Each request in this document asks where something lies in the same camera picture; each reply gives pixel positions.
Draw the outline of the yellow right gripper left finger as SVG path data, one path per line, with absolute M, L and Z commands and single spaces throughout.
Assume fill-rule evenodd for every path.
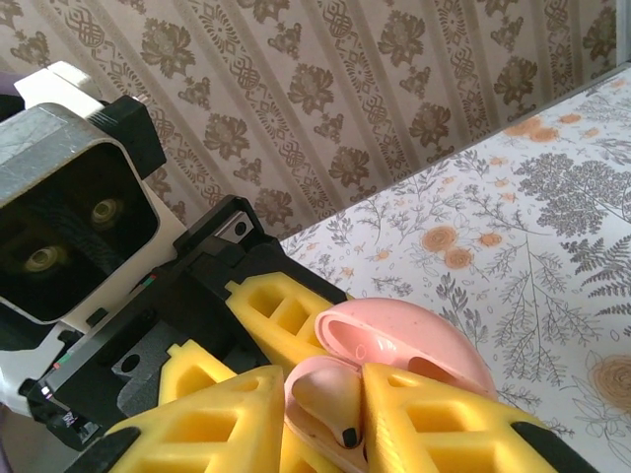
M 264 366 L 113 426 L 69 472 L 278 472 L 284 378 Z

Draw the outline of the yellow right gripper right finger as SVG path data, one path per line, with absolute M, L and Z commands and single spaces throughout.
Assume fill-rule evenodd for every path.
M 420 374 L 362 368 L 371 472 L 592 472 L 527 412 Z

